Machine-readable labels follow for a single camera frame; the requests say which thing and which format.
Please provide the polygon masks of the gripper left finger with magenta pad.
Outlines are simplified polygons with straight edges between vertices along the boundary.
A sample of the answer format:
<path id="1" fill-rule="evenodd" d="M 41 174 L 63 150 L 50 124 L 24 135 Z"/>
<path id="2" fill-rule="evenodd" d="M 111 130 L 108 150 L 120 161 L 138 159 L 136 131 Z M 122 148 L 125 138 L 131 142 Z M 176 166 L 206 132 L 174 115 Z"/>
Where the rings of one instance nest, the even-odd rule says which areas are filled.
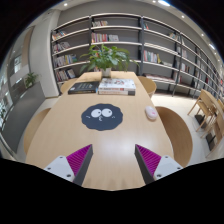
<path id="1" fill-rule="evenodd" d="M 58 156 L 44 170 L 81 186 L 92 155 L 92 145 L 87 145 L 68 156 Z"/>

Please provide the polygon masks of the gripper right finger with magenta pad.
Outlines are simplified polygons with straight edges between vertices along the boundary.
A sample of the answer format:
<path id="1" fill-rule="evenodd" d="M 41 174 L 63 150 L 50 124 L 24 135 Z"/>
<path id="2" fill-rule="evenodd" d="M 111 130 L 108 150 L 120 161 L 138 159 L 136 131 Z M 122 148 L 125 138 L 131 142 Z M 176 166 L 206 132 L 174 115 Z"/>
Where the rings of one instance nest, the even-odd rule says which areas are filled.
<path id="1" fill-rule="evenodd" d="M 135 145 L 135 157 L 146 184 L 150 184 L 182 169 L 182 166 L 170 156 L 160 156 L 138 144 Z"/>

